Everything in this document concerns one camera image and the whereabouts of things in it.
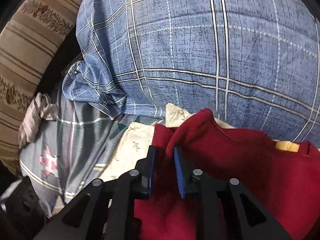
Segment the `grey patterned bed sheet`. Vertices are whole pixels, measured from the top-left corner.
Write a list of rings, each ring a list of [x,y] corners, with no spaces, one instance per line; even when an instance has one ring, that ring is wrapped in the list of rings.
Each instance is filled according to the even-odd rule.
[[[36,140],[20,153],[22,173],[31,179],[48,217],[57,211],[56,203],[67,204],[99,178],[129,124],[163,120],[129,114],[111,119],[87,103],[66,99],[59,89],[51,99],[57,119],[43,120]]]

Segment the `dark red long-sleeve shirt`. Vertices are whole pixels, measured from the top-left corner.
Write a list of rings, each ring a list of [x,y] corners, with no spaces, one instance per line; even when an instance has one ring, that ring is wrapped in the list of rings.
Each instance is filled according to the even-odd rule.
[[[151,197],[135,203],[140,239],[194,239],[196,205],[177,186],[174,148],[219,180],[238,179],[293,239],[319,239],[319,150],[308,141],[296,153],[281,151],[266,133],[224,129],[204,109],[178,128],[157,125]]]

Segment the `blue plaid quilt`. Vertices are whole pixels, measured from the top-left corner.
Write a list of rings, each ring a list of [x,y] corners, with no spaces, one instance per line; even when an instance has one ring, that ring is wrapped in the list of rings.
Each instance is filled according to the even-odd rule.
[[[302,0],[82,0],[66,98],[114,118],[173,103],[319,145],[319,20]]]

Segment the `cream leaf-print pillow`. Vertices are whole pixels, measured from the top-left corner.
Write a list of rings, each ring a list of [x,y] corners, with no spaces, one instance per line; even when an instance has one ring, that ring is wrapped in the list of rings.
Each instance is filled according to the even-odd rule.
[[[103,181],[114,180],[135,168],[136,162],[147,156],[157,124],[168,128],[179,127],[192,116],[187,110],[172,103],[168,103],[165,108],[166,115],[163,120],[153,120],[150,124],[142,120],[135,121],[125,128],[111,159],[99,176],[100,179]]]

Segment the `brown striped pillow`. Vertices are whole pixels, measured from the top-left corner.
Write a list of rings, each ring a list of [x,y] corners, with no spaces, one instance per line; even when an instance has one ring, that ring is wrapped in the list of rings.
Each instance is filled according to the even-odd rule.
[[[18,130],[81,0],[22,0],[1,31],[1,162],[20,173]]]

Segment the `grey crumpled cloth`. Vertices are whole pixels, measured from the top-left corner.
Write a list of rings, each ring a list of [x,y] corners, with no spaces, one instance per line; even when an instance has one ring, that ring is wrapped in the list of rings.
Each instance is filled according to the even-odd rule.
[[[18,129],[18,147],[24,148],[30,142],[34,142],[42,120],[54,121],[57,117],[58,107],[51,103],[48,94],[37,93],[31,100],[23,121]]]

